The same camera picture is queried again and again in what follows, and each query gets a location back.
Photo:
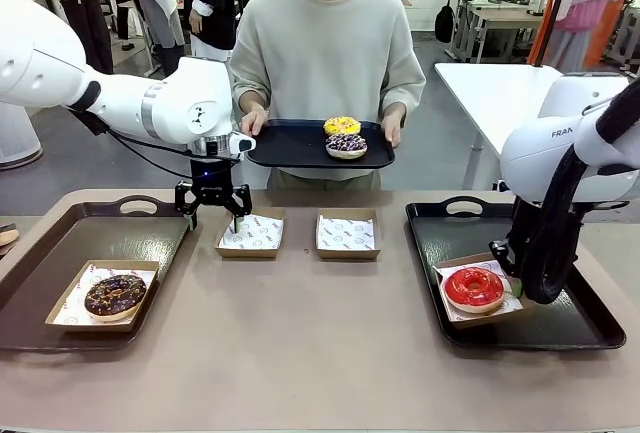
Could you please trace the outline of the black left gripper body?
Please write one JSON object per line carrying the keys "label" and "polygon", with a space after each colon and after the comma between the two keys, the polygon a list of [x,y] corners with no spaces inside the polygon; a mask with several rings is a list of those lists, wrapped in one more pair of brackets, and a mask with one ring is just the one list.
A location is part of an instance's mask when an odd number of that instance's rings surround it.
{"label": "black left gripper body", "polygon": [[191,160],[191,194],[197,206],[231,206],[235,203],[231,170],[235,161]]}

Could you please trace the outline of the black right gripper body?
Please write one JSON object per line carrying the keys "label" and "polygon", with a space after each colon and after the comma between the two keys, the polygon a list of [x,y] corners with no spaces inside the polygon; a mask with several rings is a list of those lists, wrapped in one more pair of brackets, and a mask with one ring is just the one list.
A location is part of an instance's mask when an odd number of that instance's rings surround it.
{"label": "black right gripper body", "polygon": [[515,258],[522,256],[528,239],[540,216],[540,206],[517,197],[512,209],[512,225],[508,233],[508,244]]}

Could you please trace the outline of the person's left hand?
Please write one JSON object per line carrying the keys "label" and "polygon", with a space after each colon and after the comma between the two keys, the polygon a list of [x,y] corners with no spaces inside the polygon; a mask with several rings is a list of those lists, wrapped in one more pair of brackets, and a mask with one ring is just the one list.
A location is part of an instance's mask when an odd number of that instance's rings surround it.
{"label": "person's left hand", "polygon": [[403,117],[404,114],[401,111],[392,111],[387,113],[381,122],[385,139],[392,148],[397,148],[401,143]]}

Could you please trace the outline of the person's right hand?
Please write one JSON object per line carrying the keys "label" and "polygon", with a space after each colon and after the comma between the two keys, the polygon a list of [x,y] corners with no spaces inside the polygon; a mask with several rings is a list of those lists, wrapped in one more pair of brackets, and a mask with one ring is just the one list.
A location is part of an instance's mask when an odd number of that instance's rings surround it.
{"label": "person's right hand", "polygon": [[268,111],[263,108],[246,113],[240,123],[241,132],[247,136],[256,137],[268,122],[268,118]]}

